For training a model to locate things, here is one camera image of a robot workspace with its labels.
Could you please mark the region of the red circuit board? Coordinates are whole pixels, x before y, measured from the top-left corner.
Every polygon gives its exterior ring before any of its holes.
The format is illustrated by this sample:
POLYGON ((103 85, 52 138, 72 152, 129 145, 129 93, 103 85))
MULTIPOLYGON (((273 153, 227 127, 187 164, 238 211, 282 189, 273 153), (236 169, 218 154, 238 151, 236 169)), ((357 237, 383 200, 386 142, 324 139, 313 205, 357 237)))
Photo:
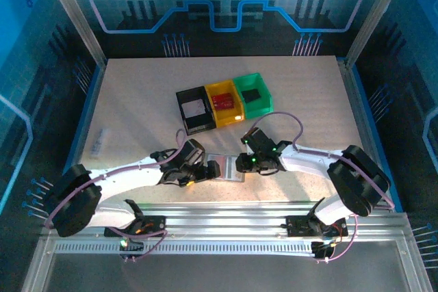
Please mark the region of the red circuit board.
POLYGON ((212 96, 211 99, 217 111, 234 108, 234 100, 231 93, 217 94, 212 96))

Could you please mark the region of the black card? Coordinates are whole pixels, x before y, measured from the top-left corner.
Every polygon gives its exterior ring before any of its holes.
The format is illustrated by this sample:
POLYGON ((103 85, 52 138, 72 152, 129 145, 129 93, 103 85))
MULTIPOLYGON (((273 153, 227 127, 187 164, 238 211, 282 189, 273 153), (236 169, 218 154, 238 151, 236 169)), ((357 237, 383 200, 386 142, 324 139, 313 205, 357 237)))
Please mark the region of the black card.
POLYGON ((251 103, 261 98, 258 89, 242 90, 241 94, 245 103, 251 103))

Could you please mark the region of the white card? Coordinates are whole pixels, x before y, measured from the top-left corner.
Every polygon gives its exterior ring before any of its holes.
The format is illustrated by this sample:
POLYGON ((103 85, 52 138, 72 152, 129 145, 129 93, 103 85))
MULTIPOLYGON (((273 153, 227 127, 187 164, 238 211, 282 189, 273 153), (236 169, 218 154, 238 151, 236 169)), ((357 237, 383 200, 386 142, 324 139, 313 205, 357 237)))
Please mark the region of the white card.
POLYGON ((193 118, 205 114, 205 105, 202 99, 183 103, 181 107, 186 118, 193 118))

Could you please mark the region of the blue table side strip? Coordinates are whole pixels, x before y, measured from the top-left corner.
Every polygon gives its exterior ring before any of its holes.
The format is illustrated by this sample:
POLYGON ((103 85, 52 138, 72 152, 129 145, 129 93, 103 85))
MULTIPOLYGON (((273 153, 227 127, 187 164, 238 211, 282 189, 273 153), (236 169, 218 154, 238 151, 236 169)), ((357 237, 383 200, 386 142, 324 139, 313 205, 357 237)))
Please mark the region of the blue table side strip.
POLYGON ((62 192, 61 196, 64 198, 61 199, 56 208, 54 208, 49 219, 55 217, 56 214, 63 209, 64 205, 74 198, 82 189, 86 189, 90 184, 93 184, 93 181, 90 181, 89 178, 80 178, 79 176, 75 176, 74 173, 76 169, 83 169, 78 163, 85 148, 88 131, 90 129, 96 102, 99 97, 104 74, 105 68, 96 67, 83 105, 75 137, 64 166, 63 177, 61 179, 62 187, 66 187, 67 194, 62 192))
POLYGON ((368 98, 367 98, 367 95, 365 93, 365 89, 363 87, 361 78, 359 76, 359 72, 358 72, 357 67, 355 65, 352 67, 352 75, 354 77, 353 78, 354 82, 356 83, 358 90, 359 90, 359 93, 360 93, 361 104, 364 107, 366 121, 368 122, 368 125, 370 126, 370 135, 371 135, 372 145, 376 149, 376 151, 374 153, 376 154, 376 156, 379 160, 379 163, 382 167, 383 172, 386 173, 389 180, 391 181, 391 187, 389 188, 389 193, 390 193, 390 196, 392 197, 393 203, 395 204, 394 210, 396 212, 403 213, 404 209, 402 207, 402 203, 400 201, 400 197, 399 197, 398 191, 396 189, 396 185, 394 183, 394 179, 393 179, 391 169, 389 167, 389 163, 388 163, 386 155, 385 155, 385 151, 384 151, 383 146, 381 144, 381 139, 380 139, 380 136, 378 134, 377 126, 376 126, 376 123, 374 121, 374 117, 372 115, 372 111, 371 111, 371 108, 370 108, 369 103, 368 103, 368 98))

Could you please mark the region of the aluminium side rail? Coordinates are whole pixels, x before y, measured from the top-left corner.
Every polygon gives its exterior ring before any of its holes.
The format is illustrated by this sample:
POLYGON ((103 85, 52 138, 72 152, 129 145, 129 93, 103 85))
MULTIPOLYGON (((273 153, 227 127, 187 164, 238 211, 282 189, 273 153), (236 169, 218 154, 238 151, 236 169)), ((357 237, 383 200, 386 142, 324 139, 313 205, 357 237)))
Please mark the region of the aluminium side rail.
POLYGON ((340 73, 342 75, 342 79, 344 81, 344 86, 347 91, 348 99, 350 101, 350 105, 352 108, 353 116, 355 118, 355 122, 357 124, 360 140, 363 145, 363 149, 382 169, 379 160, 374 153, 376 151, 375 147, 372 145, 371 135, 370 135, 370 126, 366 121, 366 115, 364 111, 364 107, 361 104, 361 97, 356 83, 354 82, 354 77, 352 75, 352 69, 347 70, 344 64, 344 57, 336 58, 340 73))

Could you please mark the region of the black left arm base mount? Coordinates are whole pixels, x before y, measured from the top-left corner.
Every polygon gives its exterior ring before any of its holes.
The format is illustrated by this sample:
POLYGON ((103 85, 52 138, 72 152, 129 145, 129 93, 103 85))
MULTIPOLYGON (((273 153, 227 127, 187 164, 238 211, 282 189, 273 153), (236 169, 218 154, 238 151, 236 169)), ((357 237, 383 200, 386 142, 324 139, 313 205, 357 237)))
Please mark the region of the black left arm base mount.
POLYGON ((104 230, 105 237, 128 237, 146 238, 162 237, 166 228, 166 217, 159 215, 147 215, 135 218, 125 228, 106 227, 104 230))

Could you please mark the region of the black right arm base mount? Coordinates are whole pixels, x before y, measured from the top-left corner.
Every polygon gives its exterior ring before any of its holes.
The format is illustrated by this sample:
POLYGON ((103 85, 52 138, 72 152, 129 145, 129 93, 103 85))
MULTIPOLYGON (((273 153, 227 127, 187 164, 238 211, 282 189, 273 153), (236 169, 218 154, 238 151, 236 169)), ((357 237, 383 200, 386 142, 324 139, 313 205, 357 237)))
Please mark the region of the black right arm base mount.
POLYGON ((346 220, 341 218, 333 224, 326 225, 316 217, 287 216, 281 228, 287 231, 288 237, 347 237, 346 220))

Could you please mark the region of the grey card holder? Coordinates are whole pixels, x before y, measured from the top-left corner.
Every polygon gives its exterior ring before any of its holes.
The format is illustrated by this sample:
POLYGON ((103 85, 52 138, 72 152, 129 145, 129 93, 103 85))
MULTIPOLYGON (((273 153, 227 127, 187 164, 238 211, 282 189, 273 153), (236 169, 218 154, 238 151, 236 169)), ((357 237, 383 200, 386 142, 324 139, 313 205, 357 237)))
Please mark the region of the grey card holder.
MULTIPOLYGON (((207 161, 209 160, 209 156, 210 155, 218 155, 218 154, 212 154, 212 153, 208 153, 207 154, 207 161)), ((235 183, 243 183, 245 180, 245 174, 238 172, 236 170, 236 166, 235 166, 235 160, 237 159, 237 156, 234 155, 224 155, 227 157, 227 173, 226 173, 226 178, 224 180, 217 180, 216 181, 228 181, 228 182, 235 182, 235 183)))

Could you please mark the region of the black controller box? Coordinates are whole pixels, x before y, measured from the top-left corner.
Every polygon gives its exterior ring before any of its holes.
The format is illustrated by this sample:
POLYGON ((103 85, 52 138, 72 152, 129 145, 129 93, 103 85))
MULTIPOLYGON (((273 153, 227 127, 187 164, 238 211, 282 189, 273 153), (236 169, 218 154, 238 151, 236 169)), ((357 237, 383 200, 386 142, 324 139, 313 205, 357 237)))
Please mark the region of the black controller box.
POLYGON ((144 251, 144 244, 141 241, 134 241, 122 237, 119 241, 120 256, 124 261, 139 257, 144 251))
POLYGON ((314 259, 325 261, 327 258, 331 258, 334 254, 335 247, 330 243, 324 243, 321 241, 311 242, 311 253, 314 255, 314 259))

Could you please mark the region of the yellow plastic bin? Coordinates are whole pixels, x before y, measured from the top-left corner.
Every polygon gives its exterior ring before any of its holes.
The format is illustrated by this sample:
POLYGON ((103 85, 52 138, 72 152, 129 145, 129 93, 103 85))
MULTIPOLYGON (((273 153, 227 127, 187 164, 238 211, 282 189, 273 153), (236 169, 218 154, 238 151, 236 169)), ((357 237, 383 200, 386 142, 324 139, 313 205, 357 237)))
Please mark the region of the yellow plastic bin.
POLYGON ((218 128, 238 123, 245 119, 244 106, 232 79, 206 85, 205 90, 218 128), (233 95, 234 108, 217 111, 213 106, 211 97, 224 93, 231 93, 233 95))

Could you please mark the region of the aluminium rail frame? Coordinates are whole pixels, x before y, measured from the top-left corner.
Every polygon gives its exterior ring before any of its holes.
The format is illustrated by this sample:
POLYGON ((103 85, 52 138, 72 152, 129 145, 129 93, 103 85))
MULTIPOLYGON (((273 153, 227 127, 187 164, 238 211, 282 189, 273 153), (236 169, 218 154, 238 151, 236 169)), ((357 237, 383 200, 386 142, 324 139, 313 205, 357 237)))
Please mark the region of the aluminium rail frame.
MULTIPOLYGON (((165 240, 170 241, 321 241, 335 247, 334 254, 325 261, 307 257, 316 263, 336 261, 347 254, 352 246, 365 242, 393 241, 397 246, 408 286, 413 292, 432 292, 432 286, 420 251, 411 231, 408 217, 404 213, 390 210, 375 210, 367 217, 350 215, 344 217, 348 229, 347 237, 288 237, 281 228, 287 216, 311 217, 312 202, 261 202, 261 203, 176 203, 148 204, 142 207, 145 215, 166 217, 164 236, 134 238, 134 241, 155 242, 152 250, 135 259, 155 255, 153 250, 165 240)), ((44 233, 39 239, 31 265, 21 292, 42 292, 49 276, 49 268, 55 244, 58 241, 120 241, 122 237, 105 237, 103 228, 87 228, 71 237, 60 237, 56 233, 44 233)))

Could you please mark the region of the aluminium frame post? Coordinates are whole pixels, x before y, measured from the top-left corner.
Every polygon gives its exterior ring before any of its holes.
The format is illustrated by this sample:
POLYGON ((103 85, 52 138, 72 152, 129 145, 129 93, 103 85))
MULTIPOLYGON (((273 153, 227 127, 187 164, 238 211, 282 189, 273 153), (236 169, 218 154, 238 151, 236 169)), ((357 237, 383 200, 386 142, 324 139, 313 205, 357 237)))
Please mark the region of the aluminium frame post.
POLYGON ((77 0, 59 0, 72 21, 75 29, 81 37, 86 48, 90 52, 93 60, 101 70, 106 69, 107 58, 91 28, 88 24, 85 15, 83 14, 77 0))
POLYGON ((386 12, 390 3, 391 0, 375 0, 373 3, 344 60, 347 70, 352 69, 353 65, 358 60, 361 52, 364 50, 370 36, 376 29, 376 26, 383 17, 383 14, 386 12))

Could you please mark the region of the green plastic bin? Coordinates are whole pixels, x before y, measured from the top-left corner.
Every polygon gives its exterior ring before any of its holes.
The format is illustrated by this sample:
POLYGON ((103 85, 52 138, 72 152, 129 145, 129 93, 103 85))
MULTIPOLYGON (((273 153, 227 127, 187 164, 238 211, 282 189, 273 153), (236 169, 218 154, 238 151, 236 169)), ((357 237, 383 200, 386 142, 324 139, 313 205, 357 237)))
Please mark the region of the green plastic bin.
POLYGON ((272 95, 258 72, 236 77, 233 82, 242 100, 246 119, 258 118, 273 111, 272 95), (245 103, 241 91, 251 89, 258 89, 261 98, 251 103, 245 103))

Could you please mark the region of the black plastic bin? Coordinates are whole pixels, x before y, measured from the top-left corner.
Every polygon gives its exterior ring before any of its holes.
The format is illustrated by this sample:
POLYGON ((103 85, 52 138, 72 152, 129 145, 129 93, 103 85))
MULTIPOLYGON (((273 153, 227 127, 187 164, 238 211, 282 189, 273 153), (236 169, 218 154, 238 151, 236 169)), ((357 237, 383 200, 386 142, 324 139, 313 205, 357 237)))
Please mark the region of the black plastic bin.
POLYGON ((176 93, 179 111, 187 135, 193 135, 216 128, 213 110, 211 108, 204 86, 183 90, 176 93), (181 105, 186 102, 202 99, 205 105, 205 114, 193 118, 186 118, 181 105))

